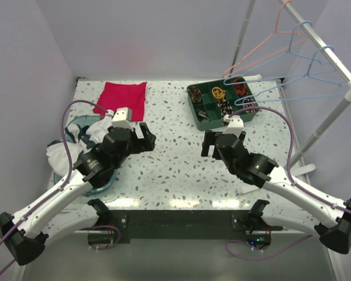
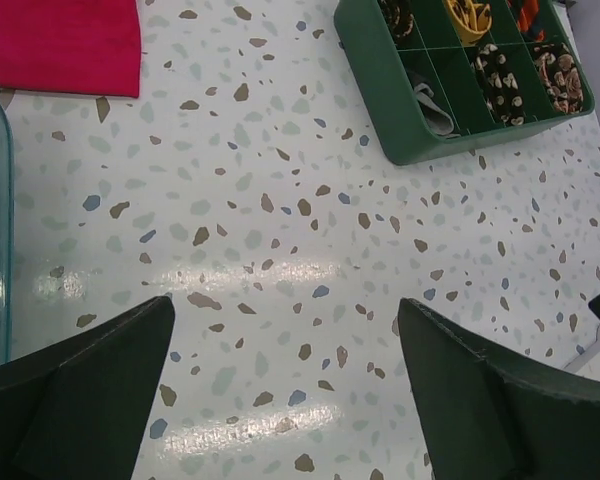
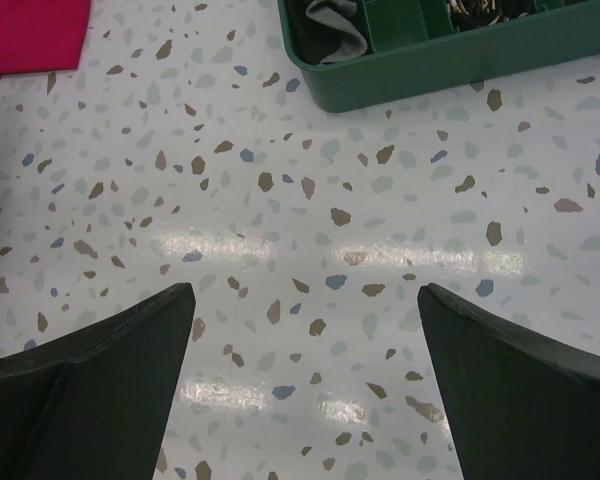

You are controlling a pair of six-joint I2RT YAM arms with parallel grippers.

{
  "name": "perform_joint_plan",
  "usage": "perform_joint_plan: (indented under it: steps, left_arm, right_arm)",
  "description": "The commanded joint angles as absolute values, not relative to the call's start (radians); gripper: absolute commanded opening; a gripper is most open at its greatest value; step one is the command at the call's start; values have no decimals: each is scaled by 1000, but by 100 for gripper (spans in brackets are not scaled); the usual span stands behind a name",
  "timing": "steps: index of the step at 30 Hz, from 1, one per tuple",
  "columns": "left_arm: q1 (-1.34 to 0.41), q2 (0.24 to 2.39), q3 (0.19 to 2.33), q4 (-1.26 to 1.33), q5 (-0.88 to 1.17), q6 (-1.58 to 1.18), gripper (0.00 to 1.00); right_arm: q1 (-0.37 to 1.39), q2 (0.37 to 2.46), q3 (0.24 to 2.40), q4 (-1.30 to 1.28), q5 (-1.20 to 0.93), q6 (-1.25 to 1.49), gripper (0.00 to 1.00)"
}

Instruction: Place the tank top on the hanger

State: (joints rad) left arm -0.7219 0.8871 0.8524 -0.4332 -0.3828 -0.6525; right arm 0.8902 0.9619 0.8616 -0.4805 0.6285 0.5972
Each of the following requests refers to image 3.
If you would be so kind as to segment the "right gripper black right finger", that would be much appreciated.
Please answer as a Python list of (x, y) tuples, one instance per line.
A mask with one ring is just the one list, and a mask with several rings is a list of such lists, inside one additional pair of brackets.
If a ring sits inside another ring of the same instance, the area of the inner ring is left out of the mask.
[(418, 309), (466, 479), (600, 479), (600, 356), (430, 283)]

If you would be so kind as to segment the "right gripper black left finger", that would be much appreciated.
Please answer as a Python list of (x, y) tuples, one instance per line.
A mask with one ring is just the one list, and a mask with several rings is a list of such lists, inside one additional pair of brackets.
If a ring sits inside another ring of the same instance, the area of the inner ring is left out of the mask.
[(0, 479), (150, 479), (196, 301), (174, 284), (0, 358)]

